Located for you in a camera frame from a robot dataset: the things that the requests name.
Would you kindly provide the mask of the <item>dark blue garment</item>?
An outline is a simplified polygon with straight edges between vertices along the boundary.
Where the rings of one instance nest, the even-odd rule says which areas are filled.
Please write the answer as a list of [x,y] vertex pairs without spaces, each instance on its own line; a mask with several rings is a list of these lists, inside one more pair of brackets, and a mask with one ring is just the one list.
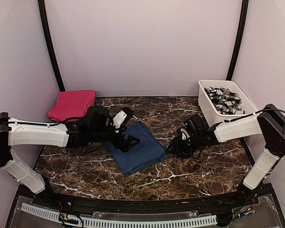
[[168,159],[166,147],[156,140],[151,130],[143,123],[132,124],[124,134],[126,137],[134,136],[140,142],[128,152],[122,152],[109,142],[105,145],[125,177]]

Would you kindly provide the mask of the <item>pink trousers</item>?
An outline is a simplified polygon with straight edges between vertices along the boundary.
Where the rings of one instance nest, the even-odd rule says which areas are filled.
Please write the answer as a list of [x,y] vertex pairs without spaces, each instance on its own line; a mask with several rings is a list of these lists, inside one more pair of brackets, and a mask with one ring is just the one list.
[[68,118],[85,116],[89,107],[95,102],[94,90],[59,92],[57,101],[49,110],[47,117],[55,122]]

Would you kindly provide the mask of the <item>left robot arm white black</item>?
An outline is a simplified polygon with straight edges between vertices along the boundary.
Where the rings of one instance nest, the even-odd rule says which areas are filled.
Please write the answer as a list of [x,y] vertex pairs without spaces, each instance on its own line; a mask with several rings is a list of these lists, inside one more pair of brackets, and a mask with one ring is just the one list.
[[17,145],[50,145],[79,148],[90,143],[111,143],[122,152],[140,143],[140,139],[125,136],[126,124],[133,112],[126,107],[114,116],[107,108],[91,106],[83,117],[70,117],[57,123],[25,122],[0,113],[0,169],[39,195],[47,207],[57,204],[46,179],[29,167],[12,149]]

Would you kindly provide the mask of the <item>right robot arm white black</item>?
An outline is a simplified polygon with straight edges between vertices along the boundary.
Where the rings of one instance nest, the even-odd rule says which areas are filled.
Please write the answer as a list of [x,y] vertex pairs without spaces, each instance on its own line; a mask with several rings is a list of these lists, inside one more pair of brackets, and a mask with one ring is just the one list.
[[242,117],[223,120],[208,125],[198,114],[185,120],[177,129],[167,151],[179,158],[193,157],[196,150],[202,151],[220,143],[255,135],[263,137],[265,146],[249,173],[242,180],[241,188],[233,195],[233,202],[243,206],[251,199],[251,191],[268,176],[285,156],[285,111],[273,104]]

